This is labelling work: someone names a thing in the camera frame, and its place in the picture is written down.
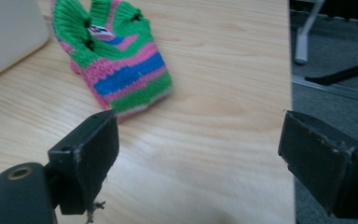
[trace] striped glove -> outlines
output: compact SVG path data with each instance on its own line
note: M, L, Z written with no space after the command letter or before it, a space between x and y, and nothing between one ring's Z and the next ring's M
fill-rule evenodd
M140 9L118 0L52 0L52 26L103 109L122 121L172 90L172 79Z

